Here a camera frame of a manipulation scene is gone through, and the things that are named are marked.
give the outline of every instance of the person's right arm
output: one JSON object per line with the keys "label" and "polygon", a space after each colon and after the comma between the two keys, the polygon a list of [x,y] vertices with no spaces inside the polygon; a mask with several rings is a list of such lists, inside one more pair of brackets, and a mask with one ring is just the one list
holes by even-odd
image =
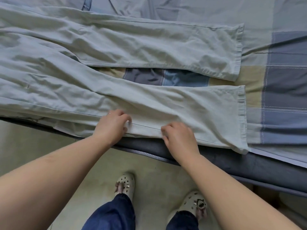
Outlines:
{"label": "person's right arm", "polygon": [[170,153],[197,184],[223,230],[300,229],[203,157],[192,130],[185,124],[173,122],[161,130]]}

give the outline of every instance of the forearm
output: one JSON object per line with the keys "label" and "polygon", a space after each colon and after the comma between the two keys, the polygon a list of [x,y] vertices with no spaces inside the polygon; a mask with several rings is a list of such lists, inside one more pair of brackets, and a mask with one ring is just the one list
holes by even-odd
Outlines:
{"label": "forearm", "polygon": [[92,136],[0,178],[0,229],[46,229],[109,145]]}
{"label": "forearm", "polygon": [[183,165],[224,230],[299,229],[241,183],[200,154]]}

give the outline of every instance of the bed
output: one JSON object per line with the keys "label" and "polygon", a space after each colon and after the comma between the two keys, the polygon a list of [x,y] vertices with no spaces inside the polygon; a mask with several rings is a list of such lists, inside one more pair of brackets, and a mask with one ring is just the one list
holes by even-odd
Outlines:
{"label": "bed", "polygon": [[[235,82],[176,69],[101,69],[147,85],[245,85],[250,153],[200,147],[202,155],[242,182],[307,197],[307,0],[0,0],[97,13],[195,23],[244,23]],[[63,134],[26,119],[2,120]],[[116,148],[176,163],[160,139],[123,138]]]}

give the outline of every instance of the pant leg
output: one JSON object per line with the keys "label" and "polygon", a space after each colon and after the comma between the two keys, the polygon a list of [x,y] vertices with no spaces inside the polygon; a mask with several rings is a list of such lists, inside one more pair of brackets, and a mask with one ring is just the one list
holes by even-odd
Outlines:
{"label": "pant leg", "polygon": [[125,194],[116,195],[89,217],[82,230],[135,230],[131,200]]}
{"label": "pant leg", "polygon": [[179,211],[167,224],[166,230],[199,230],[198,220],[189,211]]}

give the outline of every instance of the hand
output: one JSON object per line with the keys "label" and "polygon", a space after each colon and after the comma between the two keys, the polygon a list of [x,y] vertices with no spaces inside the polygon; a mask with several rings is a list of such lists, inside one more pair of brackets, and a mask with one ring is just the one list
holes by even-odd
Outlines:
{"label": "hand", "polygon": [[110,110],[106,116],[102,116],[99,120],[93,137],[99,138],[99,140],[106,142],[109,147],[112,147],[127,131],[125,127],[127,121],[132,122],[132,119],[122,110]]}
{"label": "hand", "polygon": [[181,166],[190,158],[200,155],[194,133],[184,123],[172,122],[162,126],[161,131],[165,145]]}

